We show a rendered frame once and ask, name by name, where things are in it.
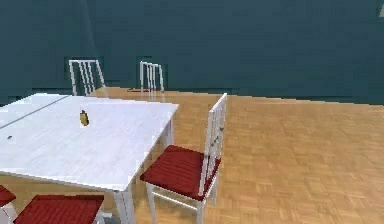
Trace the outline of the white chair red seat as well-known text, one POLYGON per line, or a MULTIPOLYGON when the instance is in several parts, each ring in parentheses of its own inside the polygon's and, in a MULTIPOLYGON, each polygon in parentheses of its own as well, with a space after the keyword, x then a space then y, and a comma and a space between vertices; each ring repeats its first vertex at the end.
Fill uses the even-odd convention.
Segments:
POLYGON ((36 195, 13 224, 105 224, 103 195, 36 195))
POLYGON ((92 67, 96 68, 96 73, 99 77, 101 88, 106 88, 100 62, 97 59, 72 59, 68 61, 68 65, 71 77, 72 93, 74 96, 78 95, 74 65, 77 65, 79 68, 81 83, 84 89, 84 94, 86 96, 96 91, 96 81, 92 72, 92 67))
POLYGON ((140 88, 129 88, 128 92, 164 92, 163 69, 160 64, 141 61, 139 63, 140 88))
POLYGON ((209 110, 204 152, 169 145, 140 176, 146 184, 152 224, 156 224, 155 197, 194 210, 196 224, 203 224, 208 198, 216 204, 227 97, 223 93, 209 110))
POLYGON ((12 201, 16 196, 3 185, 0 185, 0 224, 13 224, 17 217, 12 201))

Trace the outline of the white dining table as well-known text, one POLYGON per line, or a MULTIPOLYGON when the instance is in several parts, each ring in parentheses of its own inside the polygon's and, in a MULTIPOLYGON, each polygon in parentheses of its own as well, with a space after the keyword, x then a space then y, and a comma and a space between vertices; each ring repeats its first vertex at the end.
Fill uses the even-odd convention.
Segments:
POLYGON ((173 140, 177 109, 172 103, 28 96, 0 107, 0 173, 111 192, 121 224, 136 224, 132 184, 157 140, 173 140))

